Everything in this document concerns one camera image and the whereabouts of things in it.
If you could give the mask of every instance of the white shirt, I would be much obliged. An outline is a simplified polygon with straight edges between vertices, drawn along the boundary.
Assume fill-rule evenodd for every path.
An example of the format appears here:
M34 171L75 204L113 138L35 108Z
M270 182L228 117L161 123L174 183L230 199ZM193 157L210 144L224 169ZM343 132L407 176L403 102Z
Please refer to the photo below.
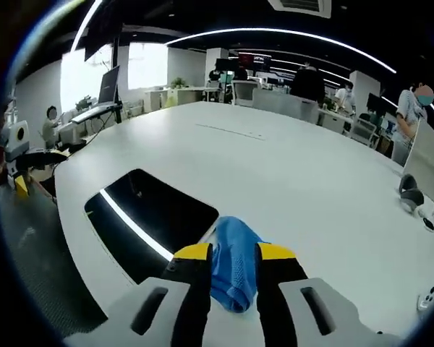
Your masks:
M45 121L42 126L42 137L45 142L53 142L56 139L55 136L55 127L56 121L52 121L48 118L45 118Z
M355 96L352 91L348 92L346 88L341 88L336 92L336 98L339 99L339 105L344 108L349 113L353 113L355 106Z
M411 90L403 90L399 97L399 106L397 113L404 117L405 122L414 132L417 131L420 117L427 119L426 110L422 107L416 96ZM392 136L394 142L409 143L411 139L405 135L399 123L397 123L396 132Z

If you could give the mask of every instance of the person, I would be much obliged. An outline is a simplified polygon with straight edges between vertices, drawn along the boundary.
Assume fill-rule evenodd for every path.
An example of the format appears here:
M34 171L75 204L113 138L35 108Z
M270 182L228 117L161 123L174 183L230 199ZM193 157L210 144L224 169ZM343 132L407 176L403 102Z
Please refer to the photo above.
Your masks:
M46 110L46 119L42 126L42 138L47 149L53 148L56 144L54 128L58 126L58 111L55 106L50 106Z
M239 65L238 69L234 72L233 80L235 81L247 80L247 71L242 65Z
M403 90L397 107L397 128L393 134L391 158L401 166L405 166L412 149L412 141L416 135L418 121L427 119L425 106L434 100L433 90L423 82L418 82L408 90Z
M217 68L215 68L214 70L212 70L211 72L209 72L209 81L210 82L217 82L220 80L220 75L221 72L217 70Z
M325 81L323 81L320 72L306 62L305 68L297 71L296 77L291 83L289 94L322 104L325 97Z
M347 81L334 95L334 102L338 106L338 109L345 111L349 115L355 113L355 95L354 92L352 92L353 88L354 83Z

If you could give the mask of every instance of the pillar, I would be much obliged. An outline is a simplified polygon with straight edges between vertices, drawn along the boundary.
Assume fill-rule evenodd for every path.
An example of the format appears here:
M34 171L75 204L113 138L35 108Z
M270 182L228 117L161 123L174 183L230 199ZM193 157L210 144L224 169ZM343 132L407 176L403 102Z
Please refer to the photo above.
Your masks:
M367 113L368 95L370 93L380 96L381 84L379 81L367 76L363 72L354 71L350 74L349 79L354 83L355 108L359 116L362 113Z

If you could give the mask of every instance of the floor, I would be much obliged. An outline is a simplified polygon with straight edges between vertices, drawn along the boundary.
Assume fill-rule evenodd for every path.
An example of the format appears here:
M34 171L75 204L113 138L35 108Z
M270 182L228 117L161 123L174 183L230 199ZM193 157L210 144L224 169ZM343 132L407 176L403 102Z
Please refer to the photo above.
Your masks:
M66 337L106 320L82 281L64 239L56 205L38 189L20 200L0 188L0 220L22 282L46 319Z

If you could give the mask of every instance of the face mask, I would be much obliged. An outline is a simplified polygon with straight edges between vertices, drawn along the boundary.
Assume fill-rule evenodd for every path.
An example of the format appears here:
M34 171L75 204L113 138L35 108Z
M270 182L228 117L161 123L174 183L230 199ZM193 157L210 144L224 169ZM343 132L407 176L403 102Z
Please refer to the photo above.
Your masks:
M426 95L418 95L417 99L420 102L420 104L422 104L423 106L428 106L433 102L434 97L426 96Z

